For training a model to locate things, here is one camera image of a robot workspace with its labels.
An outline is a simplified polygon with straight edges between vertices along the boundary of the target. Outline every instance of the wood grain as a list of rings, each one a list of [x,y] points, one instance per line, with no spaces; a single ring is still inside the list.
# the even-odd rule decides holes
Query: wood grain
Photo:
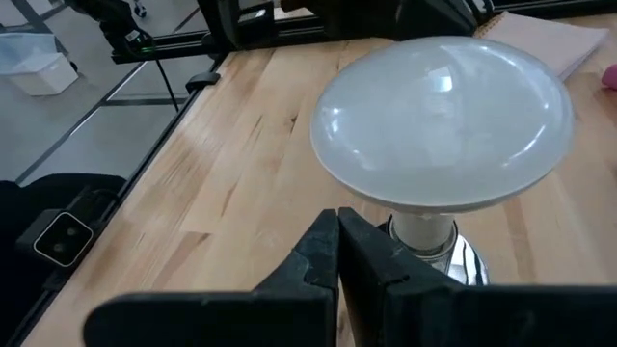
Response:
[[[617,281],[617,15],[572,20],[610,40],[567,81],[577,109],[572,152],[510,201],[458,217],[494,282]],[[324,86],[386,40],[231,54],[164,145],[25,344],[77,346],[88,312],[138,290],[249,290],[288,254],[323,208],[388,211],[338,186],[315,159],[310,115]],[[339,345],[353,338],[344,304]]]

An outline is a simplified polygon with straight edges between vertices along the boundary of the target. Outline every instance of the floor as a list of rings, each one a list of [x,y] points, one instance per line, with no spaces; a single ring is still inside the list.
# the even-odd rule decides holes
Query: floor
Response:
[[[197,8],[195,0],[142,0],[148,17],[137,19],[152,35],[169,34]],[[61,94],[32,97],[0,78],[0,180],[27,184],[53,173],[130,175],[175,114],[171,105],[102,106],[39,167],[24,176],[46,151],[112,90],[138,64],[116,65],[97,24],[66,9],[46,20],[78,65],[80,77]],[[180,31],[206,29],[196,13]],[[176,97],[186,96],[184,84],[206,71],[206,56],[163,62]],[[144,64],[111,100],[168,99],[156,64]]]

